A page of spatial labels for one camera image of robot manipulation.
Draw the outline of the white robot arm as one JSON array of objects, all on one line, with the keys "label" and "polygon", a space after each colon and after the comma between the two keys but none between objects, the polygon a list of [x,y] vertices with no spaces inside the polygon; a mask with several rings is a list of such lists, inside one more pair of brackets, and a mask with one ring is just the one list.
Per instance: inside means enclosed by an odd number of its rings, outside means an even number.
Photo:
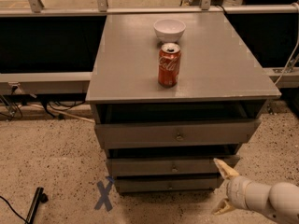
[{"label": "white robot arm", "polygon": [[263,215],[277,224],[299,224],[299,187],[287,182],[266,185],[241,175],[225,161],[213,159],[223,179],[228,181],[227,197],[214,208],[214,215],[236,209]]}]

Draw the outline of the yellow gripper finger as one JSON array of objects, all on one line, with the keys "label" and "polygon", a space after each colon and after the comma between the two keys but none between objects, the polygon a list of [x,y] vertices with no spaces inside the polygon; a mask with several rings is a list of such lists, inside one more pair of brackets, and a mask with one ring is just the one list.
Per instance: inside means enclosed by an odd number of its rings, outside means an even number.
[{"label": "yellow gripper finger", "polygon": [[235,210],[235,207],[231,204],[228,198],[222,199],[218,205],[212,210],[213,215],[223,215]]},{"label": "yellow gripper finger", "polygon": [[214,158],[213,161],[224,179],[232,179],[239,176],[239,172],[229,166],[225,161],[217,158]]}]

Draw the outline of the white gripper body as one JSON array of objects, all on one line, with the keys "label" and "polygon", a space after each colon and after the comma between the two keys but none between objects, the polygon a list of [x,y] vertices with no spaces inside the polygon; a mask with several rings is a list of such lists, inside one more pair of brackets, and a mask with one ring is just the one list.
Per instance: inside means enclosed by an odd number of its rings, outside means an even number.
[{"label": "white gripper body", "polygon": [[251,180],[244,176],[233,177],[227,185],[227,197],[233,207],[248,210],[246,204],[246,188]]}]

